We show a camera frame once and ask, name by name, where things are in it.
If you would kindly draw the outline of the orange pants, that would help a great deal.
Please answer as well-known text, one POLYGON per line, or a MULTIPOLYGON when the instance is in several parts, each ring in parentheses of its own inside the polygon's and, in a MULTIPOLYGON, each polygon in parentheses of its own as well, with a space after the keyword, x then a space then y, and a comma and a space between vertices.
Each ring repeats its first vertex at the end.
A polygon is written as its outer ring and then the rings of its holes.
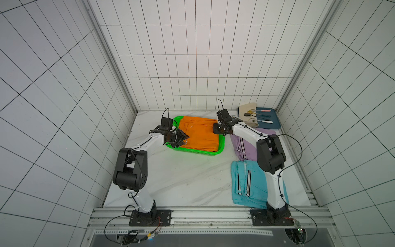
POLYGON ((184 116, 179 123, 179 129, 189 136, 187 144, 182 148, 217 152, 219 149, 219 136, 213 133, 213 124, 217 120, 210 118, 184 116))

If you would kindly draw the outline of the purple pants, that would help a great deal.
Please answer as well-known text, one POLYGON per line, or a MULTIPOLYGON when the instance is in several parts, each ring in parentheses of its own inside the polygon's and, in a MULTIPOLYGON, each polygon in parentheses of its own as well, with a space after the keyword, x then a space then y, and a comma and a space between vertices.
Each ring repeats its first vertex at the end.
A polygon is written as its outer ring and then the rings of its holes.
POLYGON ((275 132, 265 133, 240 124, 233 126, 232 130, 231 140, 240 160, 268 163, 276 155, 279 138, 275 132))

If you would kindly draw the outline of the teal striped pants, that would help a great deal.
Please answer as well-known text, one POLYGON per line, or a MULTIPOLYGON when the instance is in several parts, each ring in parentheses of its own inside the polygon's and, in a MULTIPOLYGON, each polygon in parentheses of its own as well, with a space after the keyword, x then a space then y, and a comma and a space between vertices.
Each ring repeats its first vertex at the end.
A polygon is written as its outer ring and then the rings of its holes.
POLYGON ((267 209, 268 205, 275 209, 284 207, 288 195, 281 172, 265 172, 254 161, 232 162, 233 203, 256 209, 267 209))

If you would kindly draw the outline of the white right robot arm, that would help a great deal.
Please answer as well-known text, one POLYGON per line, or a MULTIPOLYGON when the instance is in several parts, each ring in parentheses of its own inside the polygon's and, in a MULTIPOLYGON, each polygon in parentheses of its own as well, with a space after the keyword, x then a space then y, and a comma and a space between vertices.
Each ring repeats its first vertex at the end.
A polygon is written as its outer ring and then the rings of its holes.
POLYGON ((281 176, 287 159, 279 137, 275 134, 263 134, 243 122, 232 121, 215 123, 213 133, 238 136, 256 148, 257 164, 265 173, 268 189, 267 217, 274 222, 288 214, 289 207, 284 194, 283 177, 281 176))

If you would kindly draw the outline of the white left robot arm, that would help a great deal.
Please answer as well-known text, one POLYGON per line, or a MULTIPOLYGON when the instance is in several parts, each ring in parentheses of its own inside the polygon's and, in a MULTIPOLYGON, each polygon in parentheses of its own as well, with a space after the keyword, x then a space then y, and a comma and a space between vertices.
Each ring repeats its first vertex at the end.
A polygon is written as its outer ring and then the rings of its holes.
POLYGON ((142 143, 132 148, 121 148, 118 152, 113 184, 121 190, 134 192, 132 200, 136 203, 137 212, 148 214, 155 208, 145 185, 148 180, 148 158, 159 147, 170 144, 179 148, 186 144, 189 136, 182 130, 152 130, 142 143))

